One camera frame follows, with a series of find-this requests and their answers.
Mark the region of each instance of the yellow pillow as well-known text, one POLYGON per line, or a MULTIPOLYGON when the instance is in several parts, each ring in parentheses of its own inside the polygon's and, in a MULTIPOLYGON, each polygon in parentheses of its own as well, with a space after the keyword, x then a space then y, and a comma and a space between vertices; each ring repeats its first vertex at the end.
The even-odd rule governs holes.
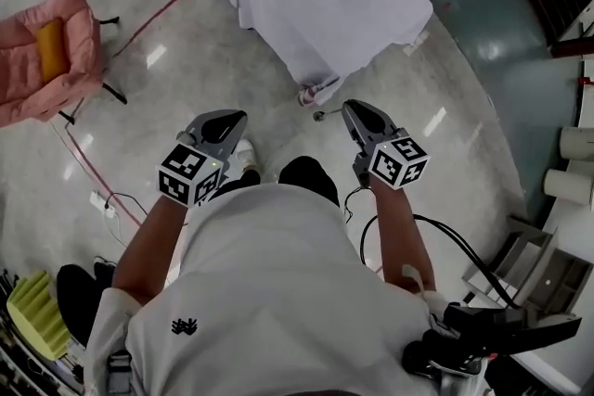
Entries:
POLYGON ((71 70, 71 65, 64 49, 64 22, 55 19, 44 25, 37 32, 37 49, 41 57, 41 69, 44 83, 49 83, 60 74, 71 70))

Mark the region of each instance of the black pants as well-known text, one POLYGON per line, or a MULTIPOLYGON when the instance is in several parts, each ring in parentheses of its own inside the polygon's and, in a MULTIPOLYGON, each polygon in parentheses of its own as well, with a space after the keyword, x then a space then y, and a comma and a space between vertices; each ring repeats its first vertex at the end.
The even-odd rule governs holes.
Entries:
POLYGON ((62 266, 58 272, 56 289, 59 312, 66 328, 86 347, 91 336, 95 316, 103 291, 111 287, 113 271, 100 273, 96 278, 76 264, 62 266))
MULTIPOLYGON (((280 184, 296 185, 302 188, 307 188, 308 190, 329 199, 337 207, 340 207, 336 185, 332 182, 332 179, 326 175, 326 172, 324 172, 324 169, 322 169, 319 162, 311 157, 298 157, 292 161, 282 169, 278 182, 280 184)), ((259 184, 260 173, 255 170, 249 170, 245 172, 239 180, 221 186, 211 199, 220 197, 225 193, 239 188, 259 184)))

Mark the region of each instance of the pink cushion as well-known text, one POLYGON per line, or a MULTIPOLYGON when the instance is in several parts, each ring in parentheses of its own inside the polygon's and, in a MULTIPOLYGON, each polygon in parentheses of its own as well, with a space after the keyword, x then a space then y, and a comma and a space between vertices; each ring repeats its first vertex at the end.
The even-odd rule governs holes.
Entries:
POLYGON ((99 23, 86 0, 47 0, 0 21, 0 127, 28 118, 48 121, 99 89, 100 46, 99 23), (58 17, 71 70, 44 84, 34 33, 58 17))

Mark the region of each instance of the white power strip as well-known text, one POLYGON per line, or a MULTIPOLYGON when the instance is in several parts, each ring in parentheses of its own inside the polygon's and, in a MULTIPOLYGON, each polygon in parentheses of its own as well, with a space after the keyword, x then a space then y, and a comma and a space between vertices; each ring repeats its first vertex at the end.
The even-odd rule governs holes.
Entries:
POLYGON ((94 190, 91 193, 91 198, 89 199, 89 201, 91 202, 91 205, 93 205, 95 208, 101 211, 101 214, 104 214, 110 219, 115 216, 115 208, 113 208, 111 205, 108 205, 108 207, 105 208, 106 200, 103 197, 101 197, 99 195, 99 192, 97 192, 96 190, 94 190))

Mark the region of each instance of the white t-shirt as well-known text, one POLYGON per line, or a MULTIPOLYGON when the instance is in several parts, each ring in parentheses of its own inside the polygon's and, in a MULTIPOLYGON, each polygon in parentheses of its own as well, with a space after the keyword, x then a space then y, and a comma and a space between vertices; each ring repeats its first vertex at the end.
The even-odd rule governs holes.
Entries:
POLYGON ((361 264, 329 200, 258 185, 206 204, 190 226, 180 276, 149 304, 103 293, 88 389, 125 341, 138 394, 437 394, 400 364, 430 328, 426 303, 361 264))

